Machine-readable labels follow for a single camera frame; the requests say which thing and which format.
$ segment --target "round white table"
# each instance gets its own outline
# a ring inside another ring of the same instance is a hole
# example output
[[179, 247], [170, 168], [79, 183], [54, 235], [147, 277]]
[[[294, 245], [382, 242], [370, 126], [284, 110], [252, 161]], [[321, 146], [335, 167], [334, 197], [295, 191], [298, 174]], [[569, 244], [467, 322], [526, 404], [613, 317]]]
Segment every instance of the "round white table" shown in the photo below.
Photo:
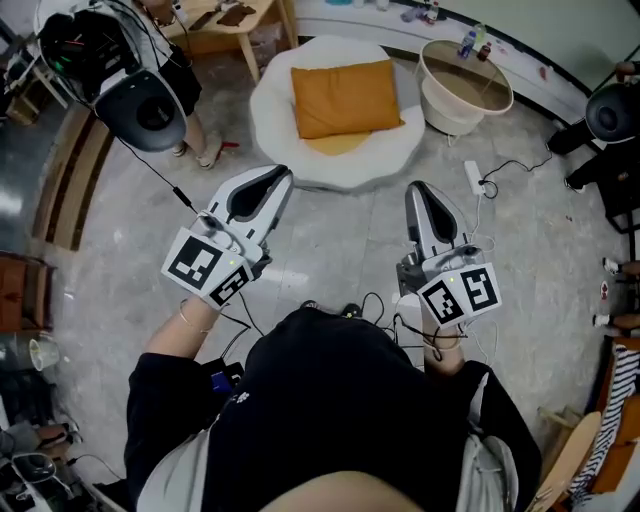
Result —
[[503, 114], [513, 104], [513, 90], [502, 71], [472, 50], [458, 56], [453, 41], [430, 41], [422, 47], [416, 77], [427, 122], [449, 135], [471, 132], [485, 115]]

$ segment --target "bottle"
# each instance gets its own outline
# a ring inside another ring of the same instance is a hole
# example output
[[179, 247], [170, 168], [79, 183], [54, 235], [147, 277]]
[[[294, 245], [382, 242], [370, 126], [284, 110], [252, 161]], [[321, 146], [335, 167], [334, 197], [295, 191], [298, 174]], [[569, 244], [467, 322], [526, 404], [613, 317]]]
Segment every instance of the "bottle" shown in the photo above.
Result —
[[435, 25], [438, 19], [438, 2], [433, 2], [427, 10], [425, 21], [428, 25]]
[[482, 23], [476, 23], [473, 27], [473, 31], [476, 33], [476, 43], [481, 43], [487, 36], [487, 27]]
[[480, 48], [480, 51], [478, 52], [478, 60], [481, 60], [482, 62], [484, 62], [485, 60], [487, 60], [487, 57], [489, 56], [489, 54], [491, 53], [491, 42], [487, 42], [486, 44], [482, 45], [482, 48]]
[[476, 33], [473, 30], [470, 30], [469, 33], [464, 36], [462, 43], [460, 43], [460, 49], [458, 50], [458, 56], [461, 59], [466, 59], [469, 57], [471, 50], [473, 50], [473, 45], [476, 44]]

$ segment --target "white wall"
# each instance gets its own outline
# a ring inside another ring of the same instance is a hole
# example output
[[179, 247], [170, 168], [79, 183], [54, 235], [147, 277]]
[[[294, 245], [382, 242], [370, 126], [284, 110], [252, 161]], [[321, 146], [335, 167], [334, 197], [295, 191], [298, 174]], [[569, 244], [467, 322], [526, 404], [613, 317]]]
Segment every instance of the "white wall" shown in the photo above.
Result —
[[640, 44], [628, 0], [440, 0], [550, 58], [590, 88]]
[[38, 0], [0, 0], [0, 18], [14, 33], [29, 35], [33, 32], [33, 15], [37, 5]]

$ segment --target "bracelet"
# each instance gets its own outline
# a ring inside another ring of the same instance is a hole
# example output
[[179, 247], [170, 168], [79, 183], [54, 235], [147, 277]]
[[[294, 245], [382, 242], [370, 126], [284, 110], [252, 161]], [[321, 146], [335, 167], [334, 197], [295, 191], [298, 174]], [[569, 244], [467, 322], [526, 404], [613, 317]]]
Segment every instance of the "bracelet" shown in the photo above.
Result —
[[184, 316], [184, 313], [182, 312], [182, 305], [187, 302], [187, 299], [182, 299], [180, 301], [180, 307], [178, 308], [178, 310], [180, 311], [180, 318], [182, 318], [182, 320], [184, 321], [185, 324], [187, 324], [189, 327], [192, 327], [193, 329], [195, 329], [196, 331], [198, 331], [200, 334], [206, 334], [208, 332], [211, 332], [211, 329], [213, 329], [213, 325], [211, 327], [209, 327], [207, 330], [203, 331], [202, 329], [198, 329], [195, 325], [193, 325], [191, 322], [189, 322], [189, 320], [187, 320]]

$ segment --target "round white cushion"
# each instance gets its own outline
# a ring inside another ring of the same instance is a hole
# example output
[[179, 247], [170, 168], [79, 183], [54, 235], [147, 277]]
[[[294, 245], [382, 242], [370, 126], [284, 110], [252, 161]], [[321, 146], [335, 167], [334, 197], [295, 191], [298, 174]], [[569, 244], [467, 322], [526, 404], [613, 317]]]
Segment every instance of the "round white cushion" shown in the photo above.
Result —
[[274, 163], [291, 169], [296, 184], [351, 190], [400, 172], [424, 134], [415, 79], [394, 65], [403, 126], [374, 132], [354, 150], [337, 156], [315, 151], [300, 139], [295, 118], [291, 68], [321, 69], [388, 59], [380, 46], [337, 36], [319, 36], [277, 55], [251, 95], [255, 140]]

